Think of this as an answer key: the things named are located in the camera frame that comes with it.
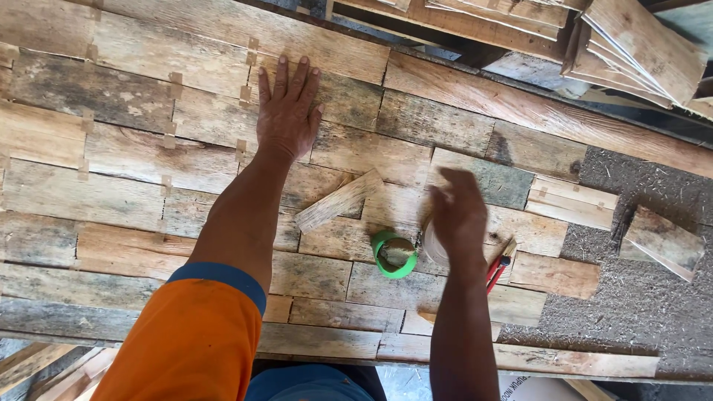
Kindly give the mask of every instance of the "hand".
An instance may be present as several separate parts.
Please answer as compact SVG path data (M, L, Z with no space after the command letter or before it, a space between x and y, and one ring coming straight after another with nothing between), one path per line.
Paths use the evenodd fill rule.
M304 156L314 143L324 104L309 112L322 72L319 68L309 70L309 59L299 60L292 82L287 84L287 57L280 56L277 62L275 88L270 95L267 72L258 71L260 90L260 116L257 118L258 148L273 148L284 151L293 161Z
M469 171L450 168L441 168L440 173L451 185L429 188L434 204L433 224L436 237L451 260L451 269L454 261L463 261L466 265L481 261L485 264L483 240L488 210L476 177Z

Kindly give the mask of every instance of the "green tape roll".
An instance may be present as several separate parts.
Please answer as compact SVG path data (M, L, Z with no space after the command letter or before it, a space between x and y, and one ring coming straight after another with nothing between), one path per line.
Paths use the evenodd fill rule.
M414 247L414 253L409 256L409 259L406 260L406 264L402 267L394 266L387 262L384 257L379 255L379 251L381 250L381 247L384 246L386 241L393 240L395 238L405 240L411 244L411 241L399 237L391 231L383 230L371 237L371 250L374 251L374 260L376 261L376 265L379 266L381 274L388 278L404 278L416 267L416 261L419 259L419 253L416 251L416 247Z

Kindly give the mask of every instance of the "person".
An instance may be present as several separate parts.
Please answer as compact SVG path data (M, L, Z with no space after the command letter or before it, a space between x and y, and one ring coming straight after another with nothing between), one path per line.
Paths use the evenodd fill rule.
M210 209L187 263L151 296L93 400L382 401L374 367L255 360L272 279L272 243L287 172L312 148L324 104L302 57L288 83L259 69L258 149ZM430 188L451 273L431 341L434 400L497 400L482 242L486 207L472 173L441 170Z

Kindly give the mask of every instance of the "blue trim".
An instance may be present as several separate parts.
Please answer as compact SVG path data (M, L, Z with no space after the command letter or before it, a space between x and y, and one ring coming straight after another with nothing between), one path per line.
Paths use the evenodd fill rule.
M166 284L173 281L185 280L187 278L197 278L199 280L213 280L220 283L228 284L236 290L247 295L257 306L260 315L265 314L267 305L267 297L265 292L260 287L260 284L252 278L251 275L234 268L215 262L195 262L188 263L178 268L171 277L166 281Z

